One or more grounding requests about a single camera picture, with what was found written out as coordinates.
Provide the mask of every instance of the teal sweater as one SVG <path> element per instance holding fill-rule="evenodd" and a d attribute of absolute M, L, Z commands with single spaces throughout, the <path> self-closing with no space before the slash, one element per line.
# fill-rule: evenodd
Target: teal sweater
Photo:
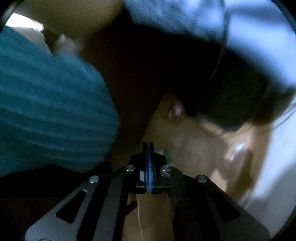
<path fill-rule="evenodd" d="M 51 56 L 9 27 L 0 34 L 0 176 L 58 164 L 85 172 L 104 160 L 119 118 L 98 71 Z"/>

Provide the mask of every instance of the metal screw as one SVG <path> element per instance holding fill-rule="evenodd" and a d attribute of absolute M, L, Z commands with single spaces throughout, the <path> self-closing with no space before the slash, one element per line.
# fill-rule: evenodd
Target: metal screw
<path fill-rule="evenodd" d="M 200 182 L 200 183 L 205 183 L 207 181 L 207 177 L 204 176 L 204 175 L 199 175 L 197 177 L 197 180 Z"/>
<path fill-rule="evenodd" d="M 170 165 L 163 165 L 161 167 L 161 169 L 164 171 L 164 172 L 169 172 L 171 169 L 172 169 L 172 166 Z"/>
<path fill-rule="evenodd" d="M 126 171 L 127 172 L 133 172 L 135 170 L 135 166 L 133 166 L 133 165 L 127 165 L 126 166 Z"/>
<path fill-rule="evenodd" d="M 89 178 L 89 181 L 90 181 L 91 183 L 97 183 L 97 182 L 99 181 L 99 177 L 98 177 L 98 176 L 91 176 L 91 177 Z"/>

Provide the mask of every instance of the cable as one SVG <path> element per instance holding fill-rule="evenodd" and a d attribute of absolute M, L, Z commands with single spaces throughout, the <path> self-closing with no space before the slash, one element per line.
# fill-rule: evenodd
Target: cable
<path fill-rule="evenodd" d="M 280 127 L 282 124 L 284 124 L 294 113 L 296 112 L 296 108 L 294 108 L 294 111 L 286 118 L 284 119 L 280 124 L 276 125 L 274 128 L 271 128 L 268 131 L 274 131 L 275 129 L 277 129 L 278 127 Z"/>
<path fill-rule="evenodd" d="M 211 83 L 215 73 L 216 73 L 216 70 L 218 68 L 218 65 L 224 55 L 224 53 L 226 52 L 226 44 L 227 44 L 227 37 L 228 37 L 228 27 L 229 27 L 229 22 L 230 22 L 230 13 L 228 10 L 225 11 L 224 13 L 224 19 L 223 19 L 223 34 L 222 34 L 222 39 L 221 39 L 221 50 L 220 50 L 220 56 L 214 66 L 214 69 L 211 73 L 211 76 L 209 78 L 209 83 Z"/>
<path fill-rule="evenodd" d="M 141 235 L 142 235 L 142 238 L 144 241 L 146 241 L 145 237 L 144 237 L 144 232 L 143 232 L 143 229 L 142 229 L 142 225 L 141 225 L 141 220 L 140 220 L 140 204 L 139 204 L 139 198 L 138 198 L 138 195 L 136 194 L 136 199 L 137 199 L 137 206 L 138 206 L 138 223 L 139 223 L 139 228 L 140 228 L 140 232 L 141 232 Z"/>

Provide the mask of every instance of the beige surface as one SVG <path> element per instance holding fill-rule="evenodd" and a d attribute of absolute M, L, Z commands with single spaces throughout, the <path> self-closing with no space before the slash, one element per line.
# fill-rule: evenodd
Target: beige surface
<path fill-rule="evenodd" d="M 253 126 L 246 123 L 237 132 L 224 132 L 219 127 L 204 121 L 197 121 L 182 114 L 177 120 L 169 120 L 174 97 L 167 94 L 160 103 L 146 130 L 143 141 L 153 141 L 155 152 L 167 149 L 172 165 L 183 174 L 195 177 L 207 175 L 222 190 L 235 200 L 253 188 L 261 168 L 269 138 L 269 126 Z M 236 144 L 243 148 L 233 161 Z M 133 150 L 141 151 L 141 146 Z M 122 151 L 122 165 L 127 164 L 133 152 Z M 139 195 L 140 222 L 137 210 L 126 217 L 125 241 L 173 240 L 167 196 Z"/>
<path fill-rule="evenodd" d="M 111 23 L 122 9 L 123 0 L 24 0 L 15 13 L 56 34 L 83 40 Z"/>

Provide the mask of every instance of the teal knit fabric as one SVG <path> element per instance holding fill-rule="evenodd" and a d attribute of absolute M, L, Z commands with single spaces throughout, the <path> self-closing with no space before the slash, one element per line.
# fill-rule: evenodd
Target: teal knit fabric
<path fill-rule="evenodd" d="M 0 34 L 0 176 L 48 164 L 85 172 L 104 160 L 119 118 L 107 86 L 71 54 Z"/>

